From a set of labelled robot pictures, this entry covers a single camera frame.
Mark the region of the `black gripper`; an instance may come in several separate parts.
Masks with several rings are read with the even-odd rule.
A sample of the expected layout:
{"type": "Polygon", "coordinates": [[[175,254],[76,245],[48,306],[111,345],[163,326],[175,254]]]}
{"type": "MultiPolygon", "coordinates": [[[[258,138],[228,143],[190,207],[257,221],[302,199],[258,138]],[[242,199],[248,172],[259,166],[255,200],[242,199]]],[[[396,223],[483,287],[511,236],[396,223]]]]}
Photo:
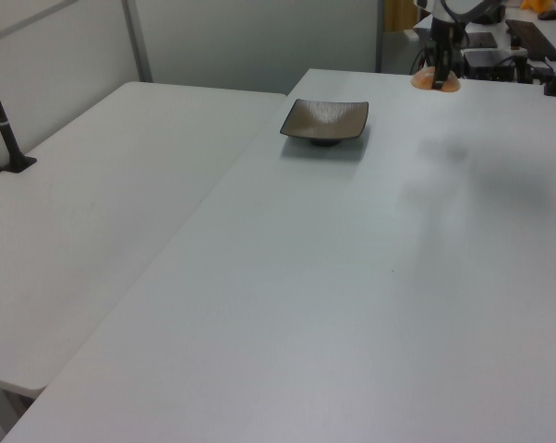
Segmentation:
{"type": "Polygon", "coordinates": [[[461,21],[445,21],[433,18],[426,43],[427,57],[435,58],[432,88],[442,90],[450,70],[455,75],[464,74],[464,57],[460,51],[454,51],[465,35],[465,24],[461,21]]]}

